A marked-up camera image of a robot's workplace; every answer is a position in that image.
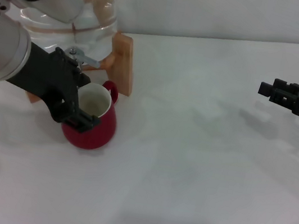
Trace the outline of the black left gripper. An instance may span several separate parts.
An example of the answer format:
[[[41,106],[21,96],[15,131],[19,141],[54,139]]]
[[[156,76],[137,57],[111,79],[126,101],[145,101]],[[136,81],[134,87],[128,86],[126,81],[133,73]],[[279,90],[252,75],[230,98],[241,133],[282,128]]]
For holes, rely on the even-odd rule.
[[[89,76],[83,73],[74,55],[59,47],[47,53],[33,43],[21,70],[7,81],[39,97],[56,122],[79,133],[100,123],[97,116],[87,114],[78,105],[78,88],[90,83]]]

